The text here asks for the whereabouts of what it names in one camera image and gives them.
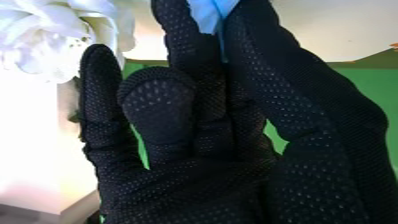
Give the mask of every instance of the white petal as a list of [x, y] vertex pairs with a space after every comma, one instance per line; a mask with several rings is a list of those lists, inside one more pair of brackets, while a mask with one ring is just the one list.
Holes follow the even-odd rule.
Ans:
[[96, 43], [105, 44], [112, 49], [114, 53], [118, 51], [118, 27], [114, 20], [102, 14], [91, 14], [91, 17], [84, 17], [86, 22], [96, 33]]
[[47, 5], [39, 13], [43, 29], [64, 36], [82, 38], [87, 35], [84, 21], [71, 8]]
[[118, 1], [118, 47], [123, 52], [128, 52], [135, 47], [135, 19], [134, 19], [134, 12], [132, 12], [132, 3]]
[[16, 42], [16, 39], [39, 29], [39, 17], [36, 15], [27, 16], [23, 19], [20, 19], [6, 29], [6, 39], [4, 39], [4, 45], [13, 44]]
[[16, 10], [0, 10], [0, 32], [9, 27], [11, 23], [25, 18], [31, 14]]
[[68, 0], [68, 3], [73, 9], [98, 12], [116, 18], [118, 9], [112, 0]]
[[52, 0], [15, 0], [20, 9], [36, 14], [41, 11], [41, 7], [48, 5], [54, 1]]
[[25, 48], [20, 51], [20, 58], [16, 59], [16, 66], [22, 71], [29, 74], [43, 73], [41, 53], [32, 49]]
[[2, 0], [0, 2], [0, 10], [22, 10], [15, 0]]
[[125, 58], [119, 50], [116, 52], [116, 59], [118, 59], [119, 67], [121, 67], [121, 70], [123, 70], [125, 69], [125, 64], [126, 64], [126, 58]]

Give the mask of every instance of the gloved hand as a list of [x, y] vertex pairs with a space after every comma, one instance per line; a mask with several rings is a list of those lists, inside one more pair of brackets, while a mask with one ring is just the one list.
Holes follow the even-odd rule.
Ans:
[[[301, 49], [269, 1], [244, 0], [228, 18], [226, 67], [187, 1], [153, 0], [153, 12], [171, 68], [144, 69], [121, 82], [103, 45], [82, 60], [84, 152], [105, 223], [395, 223], [386, 116]], [[265, 114], [290, 141], [283, 157], [263, 135]]]

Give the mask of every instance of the white wall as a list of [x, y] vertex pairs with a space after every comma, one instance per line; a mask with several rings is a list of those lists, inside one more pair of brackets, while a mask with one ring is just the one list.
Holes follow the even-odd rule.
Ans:
[[96, 178], [77, 129], [59, 129], [57, 85], [2, 70], [0, 105], [0, 204], [59, 214]]
[[[272, 0], [283, 26], [327, 62], [354, 61], [398, 43], [398, 0]], [[132, 59], [166, 60], [164, 31], [150, 4], [135, 1], [137, 48]]]

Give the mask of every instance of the green background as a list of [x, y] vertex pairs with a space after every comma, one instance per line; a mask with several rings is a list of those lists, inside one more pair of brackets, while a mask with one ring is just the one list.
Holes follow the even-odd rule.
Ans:
[[[381, 105], [389, 117], [389, 132], [388, 132], [388, 147], [389, 156], [398, 174], [398, 70], [397, 69], [361, 69], [345, 68], [345, 66], [331, 64], [336, 71], [347, 76], [357, 85], [365, 95]], [[137, 63], [128, 63], [125, 67], [125, 77], [146, 66]], [[286, 142], [279, 138], [276, 128], [269, 124], [267, 135], [272, 138], [277, 151], [283, 152]], [[141, 152], [146, 160], [144, 146], [141, 143]]]

